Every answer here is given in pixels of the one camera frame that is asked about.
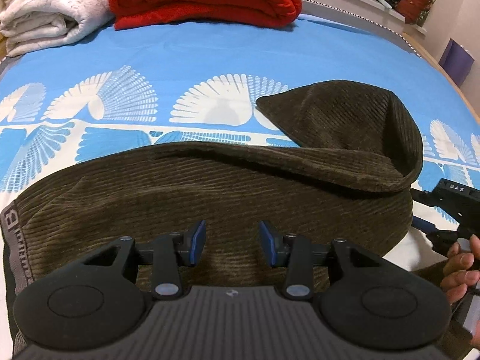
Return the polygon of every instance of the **blue bedsheet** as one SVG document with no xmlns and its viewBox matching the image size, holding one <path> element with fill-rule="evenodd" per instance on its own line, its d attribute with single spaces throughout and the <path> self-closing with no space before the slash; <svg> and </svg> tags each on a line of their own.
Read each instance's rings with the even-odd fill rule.
<svg viewBox="0 0 480 360">
<path fill-rule="evenodd" d="M 335 79 L 403 101 L 424 139 L 417 188 L 431 190 L 442 177 L 480 188 L 480 127 L 440 73 L 387 40 L 304 16 L 283 30 L 106 27 L 24 56 L 0 82 L 0 205 L 54 171 L 150 144 L 296 146 L 255 100 Z"/>
</svg>

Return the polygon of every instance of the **bed frame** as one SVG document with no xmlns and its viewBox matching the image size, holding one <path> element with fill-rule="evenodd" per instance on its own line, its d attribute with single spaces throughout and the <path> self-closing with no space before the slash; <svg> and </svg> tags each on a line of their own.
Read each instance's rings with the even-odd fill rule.
<svg viewBox="0 0 480 360">
<path fill-rule="evenodd" d="M 389 42 L 397 45 L 408 53 L 421 57 L 417 50 L 415 50 L 415 48 L 401 34 L 344 9 L 332 7 L 331 5 L 319 3 L 314 0 L 302 0 L 302 13 L 322 17 L 323 19 L 336 21 L 337 23 L 368 31 L 381 38 L 387 39 Z"/>
</svg>

